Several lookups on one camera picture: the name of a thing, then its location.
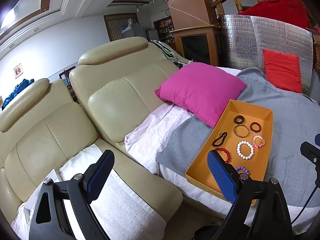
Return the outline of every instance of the brown curtain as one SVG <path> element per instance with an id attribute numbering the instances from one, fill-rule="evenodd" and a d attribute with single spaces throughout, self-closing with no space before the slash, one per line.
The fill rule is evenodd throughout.
<path id="1" fill-rule="evenodd" d="M 104 16 L 110 41 L 123 39 L 121 27 L 128 26 L 130 18 L 134 23 L 139 23 L 136 13 L 119 13 Z"/>

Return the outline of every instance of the bracelet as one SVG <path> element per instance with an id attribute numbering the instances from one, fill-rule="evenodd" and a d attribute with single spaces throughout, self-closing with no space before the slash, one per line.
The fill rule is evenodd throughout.
<path id="1" fill-rule="evenodd" d="M 236 171 L 244 171 L 244 173 L 246 173 L 247 175 L 250 176 L 250 171 L 248 169 L 246 169 L 244 166 L 239 166 L 235 168 Z"/>
<path id="2" fill-rule="evenodd" d="M 247 131 L 248 131 L 248 134 L 247 134 L 247 135 L 245 135 L 245 136 L 239 135 L 239 134 L 236 132 L 236 128 L 238 128 L 238 127 L 240 127 L 240 126 L 241 126 L 241 127 L 245 127 L 245 128 L 247 129 Z M 235 133 L 236 136 L 238 136 L 238 137 L 240 137 L 240 138 L 246 138 L 246 137 L 250 134 L 249 128 L 246 127 L 244 124 L 238 124 L 238 125 L 236 125 L 236 126 L 233 128 L 233 132 Z"/>
<path id="3" fill-rule="evenodd" d="M 261 139 L 261 140 L 263 141 L 263 143 L 260 144 L 260 145 L 256 145 L 256 138 Z M 253 137 L 252 144 L 253 144 L 253 146 L 254 146 L 256 149 L 259 149 L 259 148 L 261 148 L 261 147 L 263 147 L 263 146 L 266 145 L 266 141 L 262 138 L 262 136 L 260 136 L 260 135 L 255 135 L 255 136 Z"/>
<path id="4" fill-rule="evenodd" d="M 252 128 L 252 126 L 253 126 L 254 124 L 255 124 L 255 125 L 258 125 L 258 127 L 259 127 L 258 130 L 255 130 L 255 129 Z M 258 124 L 257 122 L 253 122 L 253 123 L 250 124 L 250 129 L 251 129 L 253 132 L 260 132 L 260 131 L 261 131 L 261 125 Z"/>
<path id="5" fill-rule="evenodd" d="M 215 146 L 215 147 L 221 146 L 221 145 L 223 144 L 225 138 L 227 137 L 227 134 L 228 134 L 227 132 L 221 133 L 221 134 L 220 134 L 220 137 L 217 138 L 217 139 L 215 139 L 215 140 L 213 141 L 212 146 Z M 221 143 L 215 144 L 215 143 L 216 143 L 217 141 L 219 141 L 221 138 L 222 138 Z"/>
<path id="6" fill-rule="evenodd" d="M 236 124 L 242 124 L 244 122 L 244 117 L 242 115 L 237 115 L 234 119 L 233 122 Z"/>
<path id="7" fill-rule="evenodd" d="M 249 156 L 244 156 L 244 155 L 241 153 L 240 147 L 241 147 L 242 144 L 247 145 L 247 146 L 250 147 L 251 153 L 249 154 Z M 241 141 L 241 142 L 239 142 L 238 145 L 237 145 L 237 153 L 238 153 L 238 155 L 239 155 L 242 159 L 244 159 L 244 160 L 249 160 L 249 159 L 251 159 L 251 157 L 252 157 L 253 154 L 254 154 L 253 146 L 252 146 L 249 142 L 247 142 L 247 141 Z"/>
<path id="8" fill-rule="evenodd" d="M 215 148 L 216 151 L 223 151 L 227 154 L 227 160 L 225 161 L 225 163 L 229 163 L 230 162 L 230 159 L 231 159 L 231 155 L 230 155 L 230 152 L 228 152 L 227 149 L 225 148 Z"/>

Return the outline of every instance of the metal screw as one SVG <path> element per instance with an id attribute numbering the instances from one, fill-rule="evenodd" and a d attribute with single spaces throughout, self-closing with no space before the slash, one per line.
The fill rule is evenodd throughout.
<path id="1" fill-rule="evenodd" d="M 45 179 L 43 180 L 43 183 L 44 183 L 45 185 L 47 185 L 47 186 L 51 185 L 51 182 L 52 182 L 52 179 L 50 179 L 50 178 L 45 178 Z"/>
<path id="2" fill-rule="evenodd" d="M 247 180 L 249 178 L 249 176 L 245 173 L 241 173 L 240 174 L 240 179 L 243 179 L 243 180 Z"/>
<path id="3" fill-rule="evenodd" d="M 278 184 L 278 180 L 276 178 L 271 178 L 271 183 L 272 184 Z"/>
<path id="4" fill-rule="evenodd" d="M 82 179 L 82 174 L 81 174 L 81 173 L 78 173 L 78 174 L 74 175 L 73 178 L 74 178 L 75 180 L 80 180 L 80 179 Z"/>

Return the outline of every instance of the magenta pillow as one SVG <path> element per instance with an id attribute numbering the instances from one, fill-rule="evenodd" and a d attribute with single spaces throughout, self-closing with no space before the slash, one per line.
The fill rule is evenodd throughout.
<path id="1" fill-rule="evenodd" d="M 155 93 L 215 127 L 229 100 L 236 99 L 246 86 L 240 78 L 219 68 L 194 62 L 175 72 Z"/>

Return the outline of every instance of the ceiling light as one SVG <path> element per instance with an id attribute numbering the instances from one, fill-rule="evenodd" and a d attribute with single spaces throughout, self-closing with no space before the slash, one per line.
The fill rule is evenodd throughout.
<path id="1" fill-rule="evenodd" d="M 14 15 L 14 11 L 13 9 L 11 11 L 9 11 L 7 13 L 7 15 L 4 17 L 4 20 L 3 20 L 3 23 L 1 25 L 1 28 L 2 29 L 3 27 L 9 25 L 10 23 L 12 23 L 14 21 L 14 18 L 15 18 L 15 15 Z"/>

